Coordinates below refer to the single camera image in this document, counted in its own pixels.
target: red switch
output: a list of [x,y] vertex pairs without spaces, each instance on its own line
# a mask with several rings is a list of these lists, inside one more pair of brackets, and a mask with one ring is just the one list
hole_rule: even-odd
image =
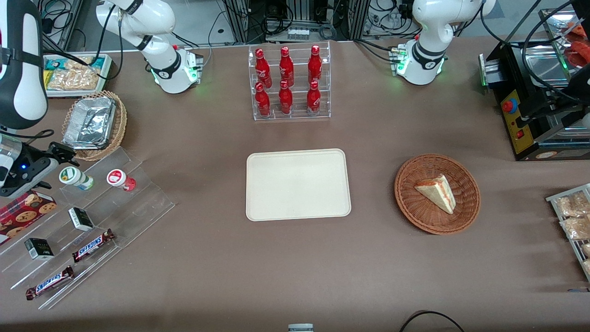
[[506,113],[510,113],[514,108],[514,103],[511,100],[507,100],[502,104],[502,110]]

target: brown wicker basket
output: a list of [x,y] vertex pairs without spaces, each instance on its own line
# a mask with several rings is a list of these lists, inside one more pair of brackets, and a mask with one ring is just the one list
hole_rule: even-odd
[[[416,182],[444,174],[457,206],[448,214],[414,188]],[[447,235],[469,227],[479,214],[481,198],[471,173],[457,161],[439,154],[424,154],[406,161],[394,184],[395,200],[414,225],[427,232]]]
[[[113,129],[110,135],[110,143],[109,145],[102,150],[76,150],[76,158],[86,160],[86,161],[97,161],[101,160],[102,158],[110,155],[115,151],[123,141],[123,137],[125,136],[125,126],[127,125],[127,110],[125,109],[125,105],[121,102],[119,97],[110,92],[110,91],[101,91],[91,93],[88,96],[84,96],[83,98],[98,98],[98,97],[109,97],[112,98],[117,103],[117,109],[115,110],[114,120],[113,120]],[[70,111],[68,115],[65,116],[64,124],[61,126],[61,134],[65,134],[65,130],[68,128],[68,124],[70,123],[70,118],[72,116],[72,110],[76,103],[70,107]]]

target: coca-cola bottle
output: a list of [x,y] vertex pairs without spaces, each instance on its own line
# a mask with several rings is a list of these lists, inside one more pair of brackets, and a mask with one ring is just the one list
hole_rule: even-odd
[[322,58],[320,58],[320,47],[318,45],[312,46],[312,56],[307,63],[307,69],[309,71],[309,84],[311,84],[313,80],[319,82],[322,78]]
[[293,93],[289,89],[287,80],[281,81],[281,90],[278,92],[278,98],[281,100],[281,112],[285,115],[291,114],[293,110]]
[[295,84],[295,71],[293,70],[293,59],[289,56],[289,48],[281,47],[281,62],[278,64],[281,71],[281,79],[286,80],[289,86]]
[[265,89],[270,89],[273,86],[273,80],[270,78],[270,66],[264,58],[264,51],[261,48],[257,48],[254,53],[256,54],[256,75],[258,76],[258,81],[264,84]]
[[309,84],[309,91],[307,92],[307,114],[316,116],[320,112],[320,99],[322,94],[317,89],[317,81],[313,80]]
[[268,93],[264,91],[264,85],[261,82],[256,82],[255,87],[256,95],[254,95],[254,99],[256,99],[258,112],[260,112],[260,116],[267,118],[270,116],[270,99],[268,98]]

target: small black box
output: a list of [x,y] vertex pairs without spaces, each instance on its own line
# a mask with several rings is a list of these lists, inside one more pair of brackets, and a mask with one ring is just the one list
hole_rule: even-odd
[[49,248],[47,240],[31,237],[25,241],[25,247],[27,247],[27,251],[33,259],[48,261],[53,257],[53,252]]
[[73,207],[68,210],[68,213],[70,214],[70,219],[74,223],[74,227],[77,229],[89,232],[94,227],[92,220],[88,217],[88,213],[81,208]]

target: clear acrylic bottle rack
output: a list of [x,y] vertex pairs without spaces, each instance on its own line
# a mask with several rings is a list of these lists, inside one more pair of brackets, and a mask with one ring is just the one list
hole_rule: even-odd
[[[293,111],[290,115],[285,115],[280,110],[280,101],[278,98],[278,92],[280,91],[281,74],[278,69],[278,64],[281,62],[281,47],[289,47],[289,53],[293,59],[294,71],[295,71],[295,84],[291,87],[293,92]],[[312,54],[312,45],[320,46],[320,58],[322,58],[322,79],[319,83],[319,91],[322,94],[320,99],[320,112],[316,116],[310,116],[307,114],[307,92],[309,91],[309,81],[307,78],[307,62]],[[254,51],[257,48],[262,48],[264,51],[264,57],[270,65],[270,76],[273,80],[273,86],[267,89],[266,92],[270,98],[270,117],[263,118],[260,116],[258,107],[256,107],[256,99],[254,98],[256,90],[254,85],[258,82],[256,76],[256,56]],[[266,44],[251,46],[248,50],[248,71],[250,73],[250,93],[252,94],[252,110],[254,114],[254,120],[262,121],[273,121],[273,120],[289,120],[289,119],[317,119],[317,118],[329,118],[332,115],[332,104],[331,104],[331,89],[332,84],[330,79],[330,43],[293,43],[293,44]]]
[[[22,294],[24,302],[39,310],[50,309],[174,207],[140,164],[123,148],[118,148],[85,171],[94,178],[94,185],[89,191],[72,185],[63,187],[54,195],[58,207],[53,214],[45,216],[0,247],[2,277],[13,291]],[[108,172],[115,168],[136,180],[134,190],[123,191],[106,182]],[[68,214],[73,206],[86,210],[95,226],[91,231],[82,232],[74,228]],[[111,229],[116,237],[82,261],[74,263],[72,253],[107,229]],[[24,245],[29,237],[47,240],[55,256],[49,261],[31,259]],[[25,299],[28,288],[60,273],[68,265],[74,270],[73,280],[45,291],[33,301]]]

